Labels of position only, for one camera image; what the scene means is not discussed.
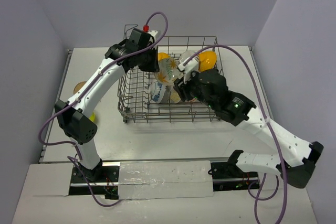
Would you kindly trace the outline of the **small orange plastic bowl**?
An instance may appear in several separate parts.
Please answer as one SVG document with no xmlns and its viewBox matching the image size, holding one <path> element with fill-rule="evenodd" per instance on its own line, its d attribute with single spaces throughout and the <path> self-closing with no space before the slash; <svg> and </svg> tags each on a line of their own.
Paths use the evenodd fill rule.
<svg viewBox="0 0 336 224">
<path fill-rule="evenodd" d="M 170 55 L 169 54 L 166 54 L 164 52 L 159 52 L 158 55 L 158 61 L 161 61 L 161 60 L 164 60 L 164 59 L 169 59 L 170 58 Z"/>
</svg>

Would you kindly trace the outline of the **pale yellow flower bowl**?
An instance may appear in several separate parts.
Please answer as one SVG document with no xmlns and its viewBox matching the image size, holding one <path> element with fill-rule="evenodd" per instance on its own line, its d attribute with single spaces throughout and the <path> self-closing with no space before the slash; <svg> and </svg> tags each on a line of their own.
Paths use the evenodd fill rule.
<svg viewBox="0 0 336 224">
<path fill-rule="evenodd" d="M 175 91 L 171 91 L 170 93 L 170 100 L 173 102 L 173 103 L 179 103 L 181 101 L 181 98 L 179 96 L 179 94 Z"/>
</svg>

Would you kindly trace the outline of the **white green leaf bowl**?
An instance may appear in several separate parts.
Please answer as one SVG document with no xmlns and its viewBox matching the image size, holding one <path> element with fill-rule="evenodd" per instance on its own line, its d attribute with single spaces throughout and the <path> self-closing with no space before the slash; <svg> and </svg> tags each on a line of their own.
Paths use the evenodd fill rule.
<svg viewBox="0 0 336 224">
<path fill-rule="evenodd" d="M 156 80 L 166 86 L 173 86 L 174 81 L 182 77 L 178 69 L 178 61 L 172 58 L 165 58 L 158 62 L 159 72 L 154 74 Z"/>
</svg>

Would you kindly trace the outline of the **blue floral ceramic bowl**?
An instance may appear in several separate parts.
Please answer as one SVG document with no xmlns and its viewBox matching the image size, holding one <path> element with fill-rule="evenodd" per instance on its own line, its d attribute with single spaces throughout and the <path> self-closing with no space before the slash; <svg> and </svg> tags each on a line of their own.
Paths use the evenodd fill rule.
<svg viewBox="0 0 336 224">
<path fill-rule="evenodd" d="M 155 103 L 161 103 L 166 92 L 166 85 L 153 81 L 149 86 L 151 100 Z"/>
</svg>

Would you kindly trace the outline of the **large orange plastic bowl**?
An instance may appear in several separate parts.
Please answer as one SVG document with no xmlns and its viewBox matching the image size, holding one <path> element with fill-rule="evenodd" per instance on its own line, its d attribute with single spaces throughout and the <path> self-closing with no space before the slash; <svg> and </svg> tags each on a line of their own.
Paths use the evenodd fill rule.
<svg viewBox="0 0 336 224">
<path fill-rule="evenodd" d="M 199 54 L 199 72 L 213 69 L 217 62 L 217 54 L 214 51 L 204 51 Z"/>
</svg>

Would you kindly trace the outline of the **white striped ceramic bowl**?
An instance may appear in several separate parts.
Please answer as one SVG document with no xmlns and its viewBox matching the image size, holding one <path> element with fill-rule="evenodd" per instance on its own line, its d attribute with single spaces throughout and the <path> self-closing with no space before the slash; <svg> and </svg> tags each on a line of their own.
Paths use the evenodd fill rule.
<svg viewBox="0 0 336 224">
<path fill-rule="evenodd" d="M 183 52 L 179 57 L 179 63 L 183 63 L 185 60 L 187 60 L 189 57 L 191 57 L 194 54 L 195 54 L 195 51 L 191 51 L 191 50 Z"/>
</svg>

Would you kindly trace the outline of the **tan ceramic bowl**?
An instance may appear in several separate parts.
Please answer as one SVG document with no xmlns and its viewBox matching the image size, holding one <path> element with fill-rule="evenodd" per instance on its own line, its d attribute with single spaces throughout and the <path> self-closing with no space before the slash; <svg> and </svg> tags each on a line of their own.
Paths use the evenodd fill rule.
<svg viewBox="0 0 336 224">
<path fill-rule="evenodd" d="M 86 84 L 85 81 L 79 82 L 73 89 L 73 93 L 76 94 Z"/>
</svg>

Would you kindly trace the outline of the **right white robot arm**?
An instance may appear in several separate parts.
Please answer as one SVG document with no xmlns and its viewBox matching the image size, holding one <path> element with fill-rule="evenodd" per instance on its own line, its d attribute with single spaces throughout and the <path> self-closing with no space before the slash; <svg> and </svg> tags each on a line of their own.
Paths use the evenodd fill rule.
<svg viewBox="0 0 336 224">
<path fill-rule="evenodd" d="M 287 131 L 272 119 L 265 119 L 261 109 L 241 93 L 230 91 L 226 78 L 218 70 L 194 71 L 189 80 L 174 81 L 174 90 L 182 101 L 197 99 L 221 120 L 245 130 L 280 154 L 253 154 L 235 150 L 227 161 L 233 177 L 258 172 L 280 176 L 295 188 L 305 188 L 316 167 L 323 145 L 308 142 Z"/>
</svg>

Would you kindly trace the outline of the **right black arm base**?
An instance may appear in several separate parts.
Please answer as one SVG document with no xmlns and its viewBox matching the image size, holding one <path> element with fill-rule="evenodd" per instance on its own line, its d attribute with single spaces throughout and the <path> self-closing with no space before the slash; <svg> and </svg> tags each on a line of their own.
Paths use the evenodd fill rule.
<svg viewBox="0 0 336 224">
<path fill-rule="evenodd" d="M 242 172 L 229 157 L 210 158 L 211 167 L 208 174 L 213 181 L 213 191 L 259 189 L 259 176 L 257 172 Z"/>
</svg>

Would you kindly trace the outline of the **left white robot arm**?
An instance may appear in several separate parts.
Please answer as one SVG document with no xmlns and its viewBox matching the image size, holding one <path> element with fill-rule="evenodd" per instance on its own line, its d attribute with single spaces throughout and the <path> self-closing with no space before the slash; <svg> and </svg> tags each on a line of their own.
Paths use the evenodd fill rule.
<svg viewBox="0 0 336 224">
<path fill-rule="evenodd" d="M 89 118 L 107 91 L 130 69 L 159 70 L 155 42 L 160 37 L 160 31 L 148 26 L 133 29 L 129 38 L 107 50 L 98 69 L 76 94 L 55 104 L 58 124 L 78 149 L 80 170 L 91 182 L 101 178 L 103 169 L 93 140 L 98 127 Z"/>
</svg>

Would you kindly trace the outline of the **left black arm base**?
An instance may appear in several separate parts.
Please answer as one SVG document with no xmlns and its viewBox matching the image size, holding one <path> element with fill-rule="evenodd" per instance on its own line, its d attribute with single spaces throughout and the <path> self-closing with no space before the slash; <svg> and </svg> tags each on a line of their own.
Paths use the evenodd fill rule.
<svg viewBox="0 0 336 224">
<path fill-rule="evenodd" d="M 120 164 L 104 164 L 88 170 L 81 164 L 72 168 L 69 195 L 70 196 L 103 196 L 106 200 L 119 200 Z"/>
</svg>

